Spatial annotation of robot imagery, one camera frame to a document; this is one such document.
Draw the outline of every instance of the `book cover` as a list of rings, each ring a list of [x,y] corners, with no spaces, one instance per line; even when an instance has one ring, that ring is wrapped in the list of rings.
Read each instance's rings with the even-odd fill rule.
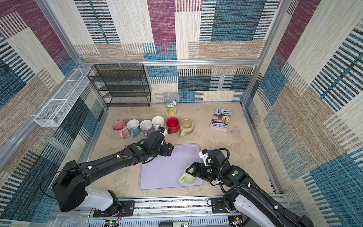
[[[217,108],[213,115],[210,127],[220,131],[227,132],[229,119],[231,118],[231,115],[232,115],[231,110]]]

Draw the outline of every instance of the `black wire shelf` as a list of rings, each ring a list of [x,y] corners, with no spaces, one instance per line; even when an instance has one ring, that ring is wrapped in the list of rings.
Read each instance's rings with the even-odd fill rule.
[[[150,106],[151,92],[143,64],[97,64],[88,78],[107,107]]]

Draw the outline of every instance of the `white wire basket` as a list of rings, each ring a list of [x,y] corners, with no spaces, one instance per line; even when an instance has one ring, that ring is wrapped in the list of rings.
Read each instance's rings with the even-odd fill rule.
[[[59,127],[87,84],[91,68],[78,68],[35,118],[41,127]]]

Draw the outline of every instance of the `marble-patterned surface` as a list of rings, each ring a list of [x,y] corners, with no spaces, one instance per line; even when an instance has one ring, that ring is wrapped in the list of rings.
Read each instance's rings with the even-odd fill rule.
[[[209,127],[216,108],[232,110],[232,117],[228,132],[221,132]],[[90,161],[122,150],[125,145],[144,138],[140,134],[136,138],[120,139],[113,131],[112,124],[116,120],[152,119],[154,116],[170,117],[165,104],[151,104],[150,107],[112,107],[109,109],[108,119],[91,155]],[[197,143],[201,149],[216,149],[225,147],[230,150],[231,165],[243,168],[255,182],[267,193],[272,193],[267,173],[260,155],[248,128],[240,104],[180,104],[178,112],[173,117],[190,119],[194,124],[194,131],[181,138],[180,132],[166,135],[166,142],[172,144]],[[144,196],[179,196],[179,195],[220,195],[218,186],[212,187],[205,183],[198,187],[184,187],[180,189],[162,189],[143,191],[139,188],[139,175],[141,164],[126,167],[106,175],[91,184],[91,187],[100,190],[112,190],[118,197],[144,197]]]

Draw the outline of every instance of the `mug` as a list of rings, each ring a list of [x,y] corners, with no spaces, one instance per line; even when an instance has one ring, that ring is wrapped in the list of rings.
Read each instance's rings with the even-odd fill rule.
[[[168,126],[168,134],[177,133],[179,131],[179,120],[175,117],[166,120],[166,125]]]
[[[156,116],[152,119],[152,125],[154,126],[155,130],[158,130],[159,126],[161,125],[163,128],[165,127],[164,118],[162,116]]]
[[[155,131],[154,126],[152,125],[151,120],[143,120],[140,123],[141,131],[144,133],[145,137],[149,137],[150,134]]]
[[[178,180],[178,183],[179,184],[181,184],[181,183],[187,183],[187,184],[189,184],[189,185],[191,185],[191,184],[193,184],[196,180],[197,180],[197,178],[196,177],[194,177],[194,176],[192,176],[192,175],[190,175],[190,174],[188,174],[188,173],[186,173],[185,171],[187,170],[187,168],[189,168],[190,166],[187,166],[185,169],[184,169],[184,173],[183,173],[183,175],[179,178],[179,180]],[[193,172],[193,169],[194,168],[191,168],[190,170],[188,170],[188,172],[190,172],[190,173],[192,173]]]
[[[141,133],[140,123],[136,119],[130,120],[127,123],[127,128],[130,130],[132,138],[137,137]]]
[[[130,131],[126,127],[126,121],[118,120],[112,125],[113,130],[121,139],[126,139],[130,136]]]
[[[180,137],[191,133],[194,130],[193,122],[189,119],[184,119],[180,122]]]

